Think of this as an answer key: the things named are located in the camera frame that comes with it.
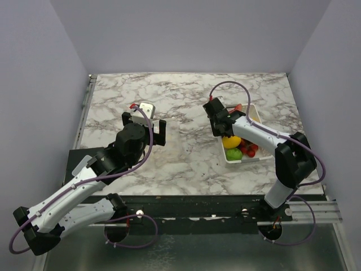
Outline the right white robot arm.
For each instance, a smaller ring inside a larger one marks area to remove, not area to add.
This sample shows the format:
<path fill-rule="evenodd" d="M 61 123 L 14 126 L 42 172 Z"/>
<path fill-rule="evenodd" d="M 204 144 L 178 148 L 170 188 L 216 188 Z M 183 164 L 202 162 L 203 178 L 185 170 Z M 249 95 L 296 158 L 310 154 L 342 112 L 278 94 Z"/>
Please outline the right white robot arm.
<path fill-rule="evenodd" d="M 208 101 L 203 108 L 214 136 L 246 139 L 275 158 L 276 182 L 259 207 L 259 214 L 264 220 L 273 220 L 298 185 L 317 167 L 306 136 L 300 132 L 289 135 L 271 129 L 238 110 L 230 113 L 218 98 Z"/>

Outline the yellow lemon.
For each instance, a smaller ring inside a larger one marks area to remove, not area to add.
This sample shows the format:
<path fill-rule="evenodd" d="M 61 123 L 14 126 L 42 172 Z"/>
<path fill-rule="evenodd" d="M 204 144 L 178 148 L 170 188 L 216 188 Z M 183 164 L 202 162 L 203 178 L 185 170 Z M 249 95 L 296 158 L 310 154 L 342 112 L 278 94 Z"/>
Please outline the yellow lemon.
<path fill-rule="evenodd" d="M 225 149 L 237 148 L 242 142 L 242 138 L 237 136 L 223 137 L 222 144 Z"/>

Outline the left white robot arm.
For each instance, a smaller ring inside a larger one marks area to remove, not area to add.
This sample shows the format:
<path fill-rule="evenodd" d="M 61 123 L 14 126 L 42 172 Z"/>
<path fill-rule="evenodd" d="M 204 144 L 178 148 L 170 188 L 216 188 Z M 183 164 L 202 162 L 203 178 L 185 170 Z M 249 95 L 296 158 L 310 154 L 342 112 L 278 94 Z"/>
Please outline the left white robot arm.
<path fill-rule="evenodd" d="M 117 133 L 115 141 L 100 148 L 68 183 L 39 204 L 19 207 L 13 212 L 19 225 L 16 234 L 24 234 L 28 244 L 26 251 L 39 256 L 52 250 L 73 231 L 90 224 L 125 220 L 129 225 L 132 218 L 145 217 L 143 211 L 130 213 L 115 193 L 79 207 L 93 193 L 140 168 L 154 145 L 165 145 L 165 120 L 159 121 L 158 133 L 154 131 L 152 116 L 147 116 L 140 108 L 133 113 L 123 113 L 122 120 L 124 128 Z"/>

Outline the green lime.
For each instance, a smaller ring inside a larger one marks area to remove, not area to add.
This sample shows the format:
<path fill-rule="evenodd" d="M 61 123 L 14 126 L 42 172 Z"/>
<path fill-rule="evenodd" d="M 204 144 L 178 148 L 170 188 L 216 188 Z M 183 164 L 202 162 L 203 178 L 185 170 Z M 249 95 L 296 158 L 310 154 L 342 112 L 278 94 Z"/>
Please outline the green lime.
<path fill-rule="evenodd" d="M 243 153 L 238 148 L 227 149 L 225 154 L 228 161 L 237 161 L 243 158 Z"/>

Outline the red cherry tomatoes bunch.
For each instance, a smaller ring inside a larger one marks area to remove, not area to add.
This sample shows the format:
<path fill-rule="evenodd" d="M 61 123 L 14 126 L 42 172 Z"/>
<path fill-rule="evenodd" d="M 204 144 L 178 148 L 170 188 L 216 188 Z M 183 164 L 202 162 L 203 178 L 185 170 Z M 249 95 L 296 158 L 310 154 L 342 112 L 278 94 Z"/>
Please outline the red cherry tomatoes bunch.
<path fill-rule="evenodd" d="M 238 145 L 238 149 L 242 152 L 243 155 L 246 155 L 249 158 L 253 158 L 259 150 L 259 147 L 251 141 L 242 139 Z"/>

